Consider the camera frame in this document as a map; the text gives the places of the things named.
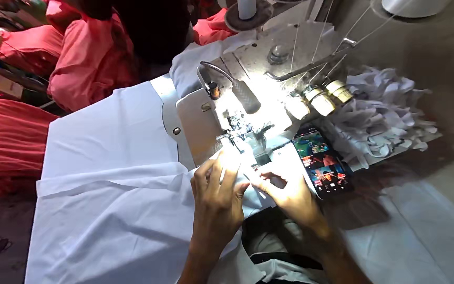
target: smartphone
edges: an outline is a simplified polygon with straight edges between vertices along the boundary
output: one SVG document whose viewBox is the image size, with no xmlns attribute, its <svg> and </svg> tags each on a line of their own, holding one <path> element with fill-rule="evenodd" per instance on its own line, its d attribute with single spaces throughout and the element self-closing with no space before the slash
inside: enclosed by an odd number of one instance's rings
<svg viewBox="0 0 454 284">
<path fill-rule="evenodd" d="M 320 199 L 353 190 L 340 155 L 318 129 L 301 127 L 292 143 Z"/>
</svg>

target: cloth with cartoon print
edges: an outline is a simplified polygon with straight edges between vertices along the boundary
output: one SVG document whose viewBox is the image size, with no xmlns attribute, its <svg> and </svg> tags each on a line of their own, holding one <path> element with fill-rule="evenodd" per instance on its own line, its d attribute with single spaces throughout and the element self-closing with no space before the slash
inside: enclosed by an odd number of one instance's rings
<svg viewBox="0 0 454 284">
<path fill-rule="evenodd" d="M 21 196 L 0 197 L 0 283 L 22 284 L 35 201 Z"/>
</svg>

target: wrist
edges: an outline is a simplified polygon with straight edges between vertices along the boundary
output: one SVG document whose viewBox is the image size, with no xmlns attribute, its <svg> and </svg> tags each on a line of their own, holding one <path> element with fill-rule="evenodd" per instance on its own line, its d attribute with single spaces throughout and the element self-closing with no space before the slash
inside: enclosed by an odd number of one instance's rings
<svg viewBox="0 0 454 284">
<path fill-rule="evenodd" d="M 223 248 L 218 249 L 209 242 L 197 241 L 192 238 L 189 244 L 189 256 L 202 262 L 217 262 Z"/>
<path fill-rule="evenodd" d="M 314 234 L 324 242 L 331 242 L 333 239 L 333 231 L 324 216 L 318 216 L 302 224 L 301 228 L 305 233 Z"/>
</svg>

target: red fabric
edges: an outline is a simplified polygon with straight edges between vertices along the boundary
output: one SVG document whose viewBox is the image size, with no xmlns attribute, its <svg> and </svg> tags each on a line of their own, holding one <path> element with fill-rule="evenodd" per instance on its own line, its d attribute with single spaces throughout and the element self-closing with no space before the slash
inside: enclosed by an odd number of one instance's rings
<svg viewBox="0 0 454 284">
<path fill-rule="evenodd" d="M 224 17 L 226 12 L 227 9 L 223 8 L 206 20 L 197 20 L 197 24 L 194 26 L 194 41 L 198 45 L 224 40 L 237 34 L 225 24 Z"/>
<path fill-rule="evenodd" d="M 48 1 L 46 16 L 48 22 L 62 34 L 73 21 L 82 18 L 75 8 L 59 0 Z"/>
<path fill-rule="evenodd" d="M 51 25 L 3 32 L 1 36 L 0 59 L 4 62 L 40 76 L 54 71 L 64 37 Z"/>
<path fill-rule="evenodd" d="M 0 99 L 0 196 L 22 180 L 40 179 L 48 125 L 55 119 L 37 107 Z"/>
<path fill-rule="evenodd" d="M 66 29 L 48 93 L 64 110 L 77 111 L 108 97 L 114 89 L 137 84 L 134 64 L 132 42 L 116 14 L 111 21 L 74 21 Z"/>
</svg>

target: pink fabric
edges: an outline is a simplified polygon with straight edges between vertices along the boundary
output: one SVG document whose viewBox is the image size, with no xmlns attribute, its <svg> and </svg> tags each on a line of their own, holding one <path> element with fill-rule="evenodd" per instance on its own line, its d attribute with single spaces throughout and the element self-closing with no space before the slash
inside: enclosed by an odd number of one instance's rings
<svg viewBox="0 0 454 284">
<path fill-rule="evenodd" d="M 0 196 L 23 180 L 40 179 L 48 125 L 55 119 L 35 106 L 0 99 Z"/>
<path fill-rule="evenodd" d="M 73 21 L 82 18 L 75 8 L 59 0 L 48 1 L 46 16 L 48 22 L 62 34 Z"/>
<path fill-rule="evenodd" d="M 224 17 L 226 12 L 227 9 L 223 8 L 206 20 L 197 20 L 197 24 L 194 26 L 194 41 L 198 45 L 224 40 L 237 34 L 225 24 Z"/>
<path fill-rule="evenodd" d="M 71 23 L 48 93 L 61 108 L 74 112 L 137 83 L 132 42 L 114 14 L 111 21 Z"/>
<path fill-rule="evenodd" d="M 59 60 L 63 35 L 43 25 L 18 32 L 3 32 L 0 59 L 24 71 L 50 75 Z"/>
</svg>

